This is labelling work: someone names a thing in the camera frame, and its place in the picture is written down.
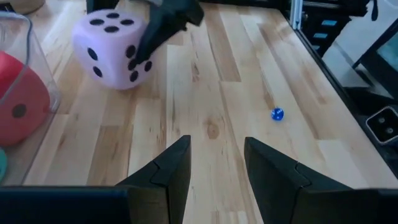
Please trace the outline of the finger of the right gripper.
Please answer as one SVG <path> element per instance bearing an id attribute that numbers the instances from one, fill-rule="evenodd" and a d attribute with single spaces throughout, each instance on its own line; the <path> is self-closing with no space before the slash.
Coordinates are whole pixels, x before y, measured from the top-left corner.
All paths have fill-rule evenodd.
<path id="1" fill-rule="evenodd" d="M 198 0 L 146 0 L 149 3 L 149 23 L 140 39 L 135 60 L 146 61 L 164 42 L 191 23 L 200 26 L 204 10 Z"/>
<path id="2" fill-rule="evenodd" d="M 114 9 L 119 0 L 86 0 L 86 12 L 92 13 L 102 9 Z"/>

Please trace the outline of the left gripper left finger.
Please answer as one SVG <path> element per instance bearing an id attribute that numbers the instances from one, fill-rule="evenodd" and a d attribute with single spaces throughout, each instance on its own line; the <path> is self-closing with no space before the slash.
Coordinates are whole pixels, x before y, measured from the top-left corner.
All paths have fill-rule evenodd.
<path id="1" fill-rule="evenodd" d="M 0 187 L 0 224 L 182 224 L 191 137 L 114 186 Z"/>

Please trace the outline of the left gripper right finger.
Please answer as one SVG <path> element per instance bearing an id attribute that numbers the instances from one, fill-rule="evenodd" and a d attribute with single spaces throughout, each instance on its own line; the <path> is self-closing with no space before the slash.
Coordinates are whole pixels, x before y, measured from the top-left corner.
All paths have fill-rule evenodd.
<path id="1" fill-rule="evenodd" d="M 352 189 L 253 137 L 244 159 L 264 224 L 398 224 L 398 189 Z"/>

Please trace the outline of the large pink foam die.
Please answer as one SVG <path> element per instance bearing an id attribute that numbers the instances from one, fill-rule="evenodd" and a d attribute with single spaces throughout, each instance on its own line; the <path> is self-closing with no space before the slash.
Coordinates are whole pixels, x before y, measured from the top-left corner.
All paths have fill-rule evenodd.
<path id="1" fill-rule="evenodd" d="M 149 78 L 154 66 L 152 59 L 136 62 L 146 27 L 144 19 L 131 12 L 91 12 L 73 28 L 73 51 L 92 79 L 116 90 L 134 88 Z"/>

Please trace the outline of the small blue translucent die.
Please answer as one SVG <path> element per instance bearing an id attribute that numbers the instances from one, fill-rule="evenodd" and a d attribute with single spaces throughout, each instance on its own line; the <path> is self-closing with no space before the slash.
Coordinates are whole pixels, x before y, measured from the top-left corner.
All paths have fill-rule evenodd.
<path id="1" fill-rule="evenodd" d="M 274 121 L 282 121 L 284 118 L 284 111 L 282 108 L 276 107 L 271 111 L 271 118 Z"/>

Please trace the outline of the clear plastic bin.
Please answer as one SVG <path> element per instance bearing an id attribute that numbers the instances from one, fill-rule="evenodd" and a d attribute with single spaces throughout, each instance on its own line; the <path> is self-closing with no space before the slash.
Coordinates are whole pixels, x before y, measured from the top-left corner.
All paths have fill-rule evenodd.
<path id="1" fill-rule="evenodd" d="M 48 128 L 49 121 L 53 118 L 60 104 L 60 92 L 57 88 L 52 72 L 34 32 L 32 21 L 21 14 L 12 11 L 0 11 L 0 51 L 12 55 L 24 64 L 24 69 L 31 68 L 46 86 L 50 95 L 49 112 L 44 122 L 27 138 L 11 146 L 0 146 L 7 156 L 6 175 L 0 182 L 5 184 L 11 171 L 10 152 L 17 151 L 24 141 L 28 140 L 36 131 Z"/>

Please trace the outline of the large red foam die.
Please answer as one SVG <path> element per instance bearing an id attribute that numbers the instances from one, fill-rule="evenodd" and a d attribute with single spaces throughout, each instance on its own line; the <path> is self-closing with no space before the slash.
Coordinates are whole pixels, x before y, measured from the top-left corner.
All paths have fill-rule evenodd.
<path id="1" fill-rule="evenodd" d="M 0 51 L 0 146 L 17 144 L 46 119 L 50 95 L 31 68 Z"/>

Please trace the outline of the large teal foam die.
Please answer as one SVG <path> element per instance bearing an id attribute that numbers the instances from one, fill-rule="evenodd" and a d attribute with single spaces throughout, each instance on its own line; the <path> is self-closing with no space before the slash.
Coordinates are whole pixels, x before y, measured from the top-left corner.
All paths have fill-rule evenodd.
<path id="1" fill-rule="evenodd" d="M 5 151 L 0 148 L 0 182 L 3 180 L 6 175 L 7 170 L 7 156 Z"/>

